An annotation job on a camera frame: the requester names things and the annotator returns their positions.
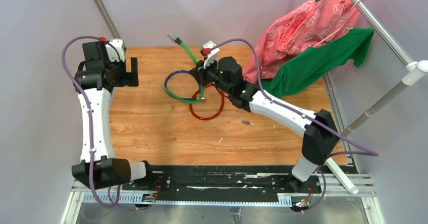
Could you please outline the blue cable lock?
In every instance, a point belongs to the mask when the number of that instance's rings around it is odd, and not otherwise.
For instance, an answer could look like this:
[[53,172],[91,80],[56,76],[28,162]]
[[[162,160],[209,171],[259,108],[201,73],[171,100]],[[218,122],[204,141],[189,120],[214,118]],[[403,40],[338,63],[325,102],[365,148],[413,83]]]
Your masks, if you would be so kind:
[[204,100],[204,90],[188,70],[170,73],[164,80],[163,88],[169,96],[183,103],[193,104],[194,101]]

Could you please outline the silver key with ring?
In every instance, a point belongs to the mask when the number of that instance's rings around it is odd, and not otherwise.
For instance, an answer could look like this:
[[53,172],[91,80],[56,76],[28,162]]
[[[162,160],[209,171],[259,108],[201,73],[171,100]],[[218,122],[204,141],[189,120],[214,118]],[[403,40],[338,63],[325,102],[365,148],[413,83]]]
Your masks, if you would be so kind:
[[242,124],[254,126],[253,123],[251,123],[250,121],[247,121],[247,120],[242,120]]

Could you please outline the green cable lock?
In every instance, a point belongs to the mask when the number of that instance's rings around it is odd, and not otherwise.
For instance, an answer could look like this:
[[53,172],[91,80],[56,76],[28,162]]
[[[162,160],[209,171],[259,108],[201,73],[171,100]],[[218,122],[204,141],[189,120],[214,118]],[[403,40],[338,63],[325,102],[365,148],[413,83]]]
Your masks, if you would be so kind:
[[[190,63],[192,63],[194,66],[197,64],[196,62],[196,58],[194,56],[194,54],[190,51],[190,49],[188,48],[188,46],[183,42],[183,40],[177,36],[176,34],[172,33],[172,32],[166,32],[166,37],[173,42],[174,44],[176,44],[179,48],[183,49],[184,53],[189,57],[188,62],[185,62],[184,64],[189,66]],[[204,87],[201,86],[200,83],[197,83],[197,96],[192,96],[192,97],[180,97],[178,95],[176,95],[175,93],[173,93],[169,88],[168,88],[168,82],[169,80],[176,74],[178,73],[187,73],[190,74],[189,70],[177,70],[174,71],[172,73],[170,73],[166,79],[164,80],[164,84],[163,84],[163,90],[165,91],[165,93],[167,95],[169,95],[170,97],[172,97],[173,99],[178,100],[181,103],[187,104],[187,105],[193,105],[196,104],[200,101],[203,100],[204,97]]]

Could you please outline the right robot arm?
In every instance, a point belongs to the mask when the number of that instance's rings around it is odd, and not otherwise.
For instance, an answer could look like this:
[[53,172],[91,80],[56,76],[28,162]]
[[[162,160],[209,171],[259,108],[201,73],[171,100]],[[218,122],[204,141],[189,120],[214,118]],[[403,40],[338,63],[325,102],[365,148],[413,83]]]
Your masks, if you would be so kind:
[[221,58],[207,67],[203,64],[199,61],[190,70],[198,84],[216,87],[236,108],[272,119],[302,138],[302,155],[282,184],[297,193],[307,188],[309,177],[326,162],[339,141],[332,115],[325,109],[301,109],[269,95],[244,80],[242,67],[233,57]]

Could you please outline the red cable lock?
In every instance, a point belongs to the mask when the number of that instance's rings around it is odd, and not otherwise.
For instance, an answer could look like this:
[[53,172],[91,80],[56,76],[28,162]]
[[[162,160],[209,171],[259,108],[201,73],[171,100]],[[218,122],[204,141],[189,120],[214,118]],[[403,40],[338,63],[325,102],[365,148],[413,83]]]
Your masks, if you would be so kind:
[[214,86],[205,86],[204,99],[189,105],[190,113],[202,121],[211,121],[218,117],[225,106],[225,97]]

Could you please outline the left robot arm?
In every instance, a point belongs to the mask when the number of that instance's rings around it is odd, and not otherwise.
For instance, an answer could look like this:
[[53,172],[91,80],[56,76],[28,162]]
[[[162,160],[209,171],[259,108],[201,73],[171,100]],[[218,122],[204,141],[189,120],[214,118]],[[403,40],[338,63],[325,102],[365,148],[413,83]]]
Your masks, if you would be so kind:
[[154,186],[154,174],[147,161],[130,162],[116,158],[110,134],[109,111],[116,87],[137,87],[138,60],[131,59],[126,70],[126,47],[122,39],[87,42],[82,45],[82,61],[74,79],[82,109],[83,146],[80,163],[72,166],[72,176],[95,189],[133,182],[142,190]]

